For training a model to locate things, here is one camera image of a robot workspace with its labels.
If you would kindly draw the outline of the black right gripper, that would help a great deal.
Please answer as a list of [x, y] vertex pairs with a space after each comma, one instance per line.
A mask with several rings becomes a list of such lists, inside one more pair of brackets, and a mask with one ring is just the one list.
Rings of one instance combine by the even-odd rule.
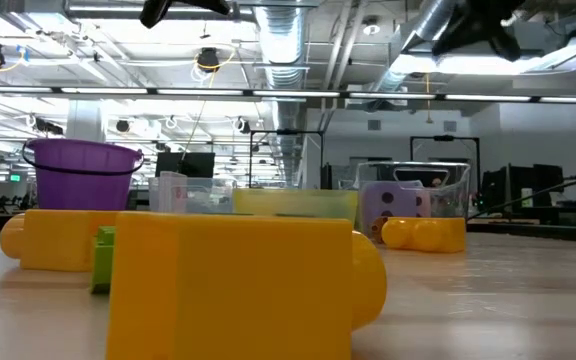
[[521, 48], [508, 33], [503, 21], [509, 20], [524, 0], [458, 0], [447, 26], [432, 47], [440, 56], [478, 41], [477, 31], [488, 31], [488, 43], [495, 54], [507, 61], [517, 61]]

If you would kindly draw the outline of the white playing card box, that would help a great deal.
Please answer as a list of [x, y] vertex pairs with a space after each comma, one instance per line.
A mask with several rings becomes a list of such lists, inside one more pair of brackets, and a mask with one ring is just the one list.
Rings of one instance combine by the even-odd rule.
[[158, 179], [158, 201], [160, 212], [185, 213], [187, 201], [187, 176], [162, 171]]

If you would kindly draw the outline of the purple foam die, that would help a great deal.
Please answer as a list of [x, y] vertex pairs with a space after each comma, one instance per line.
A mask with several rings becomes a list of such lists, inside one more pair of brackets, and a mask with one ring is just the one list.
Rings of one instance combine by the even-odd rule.
[[372, 227], [382, 217], [430, 217], [429, 191], [419, 180], [369, 181], [359, 190], [361, 230], [372, 235]]

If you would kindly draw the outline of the lime green toy block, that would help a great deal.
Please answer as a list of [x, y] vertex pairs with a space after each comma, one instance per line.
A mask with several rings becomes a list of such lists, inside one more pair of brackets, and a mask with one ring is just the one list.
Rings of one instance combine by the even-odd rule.
[[108, 294], [110, 292], [115, 233], [114, 226], [100, 226], [94, 238], [91, 294]]

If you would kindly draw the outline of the long ceiling light strip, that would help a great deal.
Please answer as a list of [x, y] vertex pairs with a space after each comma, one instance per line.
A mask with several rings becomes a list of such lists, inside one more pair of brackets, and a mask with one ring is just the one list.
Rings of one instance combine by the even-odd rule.
[[436, 101], [497, 102], [576, 105], [576, 96], [476, 95], [443, 93], [380, 93], [334, 90], [259, 90], [233, 88], [120, 88], [120, 87], [45, 87], [0, 85], [0, 94], [27, 96], [89, 96], [98, 98], [243, 98], [269, 99], [342, 99], [357, 101]]

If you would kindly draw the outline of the black workstation equipment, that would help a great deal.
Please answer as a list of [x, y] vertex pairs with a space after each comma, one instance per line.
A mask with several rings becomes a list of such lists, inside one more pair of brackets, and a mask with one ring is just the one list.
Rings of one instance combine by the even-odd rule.
[[[576, 175], [566, 176], [563, 169], [556, 165], [534, 164], [525, 167], [508, 164], [497, 171], [484, 173], [475, 204], [483, 211], [491, 206], [575, 180]], [[498, 215], [517, 223], [576, 226], [576, 186], [542, 194], [484, 215]]]

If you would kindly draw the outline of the black computer monitor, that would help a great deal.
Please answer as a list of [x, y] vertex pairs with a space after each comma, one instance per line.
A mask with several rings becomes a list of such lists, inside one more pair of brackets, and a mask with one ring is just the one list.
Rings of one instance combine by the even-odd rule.
[[161, 172], [174, 172], [191, 178], [212, 178], [215, 154], [205, 152], [162, 152], [157, 156], [155, 176]]

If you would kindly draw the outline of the clear plastic bin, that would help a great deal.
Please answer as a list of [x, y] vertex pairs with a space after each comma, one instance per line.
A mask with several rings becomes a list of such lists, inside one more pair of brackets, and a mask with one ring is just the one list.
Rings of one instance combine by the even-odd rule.
[[371, 161], [357, 166], [355, 186], [359, 190], [369, 181], [413, 181], [419, 180], [429, 191], [430, 217], [465, 217], [468, 212], [470, 166], [451, 162], [394, 162]]

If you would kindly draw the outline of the thin black rod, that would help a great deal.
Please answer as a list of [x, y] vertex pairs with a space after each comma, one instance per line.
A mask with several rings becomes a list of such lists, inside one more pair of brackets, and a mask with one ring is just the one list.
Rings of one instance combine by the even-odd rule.
[[565, 188], [568, 188], [568, 187], [572, 187], [572, 186], [576, 186], [576, 180], [575, 180], [575, 181], [572, 181], [572, 182], [568, 182], [568, 183], [561, 183], [561, 184], [558, 184], [558, 185], [555, 185], [555, 186], [552, 186], [552, 187], [549, 187], [549, 188], [540, 190], [540, 191], [538, 191], [538, 192], [536, 192], [536, 193], [533, 193], [533, 194], [531, 194], [531, 195], [528, 195], [528, 196], [524, 196], [524, 197], [521, 197], [521, 198], [516, 198], [516, 199], [510, 200], [510, 201], [507, 201], [507, 202], [505, 202], [505, 203], [501, 203], [501, 204], [497, 204], [497, 205], [491, 206], [491, 207], [487, 208], [486, 210], [480, 211], [480, 212], [478, 212], [478, 213], [476, 213], [476, 214], [474, 214], [474, 215], [472, 215], [472, 216], [467, 217], [467, 218], [466, 218], [466, 222], [468, 222], [468, 221], [470, 221], [470, 220], [473, 220], [473, 219], [476, 219], [476, 218], [480, 218], [480, 217], [482, 217], [484, 214], [489, 213], [489, 212], [492, 211], [492, 210], [502, 209], [502, 208], [505, 208], [505, 207], [507, 207], [507, 206], [511, 206], [511, 205], [513, 205], [513, 204], [516, 204], [516, 203], [521, 203], [521, 202], [523, 202], [523, 201], [533, 199], [533, 198], [535, 198], [535, 197], [537, 197], [537, 196], [540, 196], [540, 195], [542, 195], [542, 194], [554, 192], [555, 190], [562, 190], [562, 189], [565, 189]]

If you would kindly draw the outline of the purple plastic bucket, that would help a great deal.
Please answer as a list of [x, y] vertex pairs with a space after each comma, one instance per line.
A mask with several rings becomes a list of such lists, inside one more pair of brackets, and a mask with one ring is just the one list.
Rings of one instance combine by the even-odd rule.
[[63, 138], [28, 140], [23, 160], [34, 167], [38, 207], [121, 211], [143, 154], [106, 143]]

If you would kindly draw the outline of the small clear plastic container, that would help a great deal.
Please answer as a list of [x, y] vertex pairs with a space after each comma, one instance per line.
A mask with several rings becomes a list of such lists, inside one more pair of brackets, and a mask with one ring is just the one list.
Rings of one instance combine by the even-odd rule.
[[[158, 179], [149, 178], [149, 209], [160, 212]], [[214, 178], [187, 177], [186, 212], [177, 214], [228, 214], [233, 212], [233, 190], [236, 183]]]

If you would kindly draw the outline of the large yellow toy block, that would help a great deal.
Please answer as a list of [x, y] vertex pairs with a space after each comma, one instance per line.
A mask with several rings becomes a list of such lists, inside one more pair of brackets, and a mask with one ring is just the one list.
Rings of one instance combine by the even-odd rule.
[[466, 248], [464, 218], [391, 217], [381, 229], [388, 248], [427, 253], [459, 253]]

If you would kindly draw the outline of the yellow translucent tray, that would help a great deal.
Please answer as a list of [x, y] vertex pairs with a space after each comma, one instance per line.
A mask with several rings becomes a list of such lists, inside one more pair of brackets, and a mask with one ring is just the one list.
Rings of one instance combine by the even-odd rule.
[[320, 189], [236, 189], [233, 211], [260, 216], [346, 219], [355, 222], [358, 193]]

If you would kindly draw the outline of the silver slanted ventilation duct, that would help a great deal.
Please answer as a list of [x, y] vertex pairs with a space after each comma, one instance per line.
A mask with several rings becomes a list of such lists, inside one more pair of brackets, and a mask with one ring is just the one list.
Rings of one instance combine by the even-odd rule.
[[396, 92], [413, 73], [436, 69], [431, 48], [446, 30], [460, 0], [423, 0], [418, 15], [399, 25], [389, 44], [392, 62], [371, 85], [372, 92]]

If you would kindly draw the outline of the black table frame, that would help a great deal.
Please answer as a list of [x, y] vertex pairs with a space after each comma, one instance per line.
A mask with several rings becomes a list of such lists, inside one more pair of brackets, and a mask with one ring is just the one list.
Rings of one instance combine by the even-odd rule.
[[576, 227], [518, 223], [468, 223], [468, 232], [576, 241]]

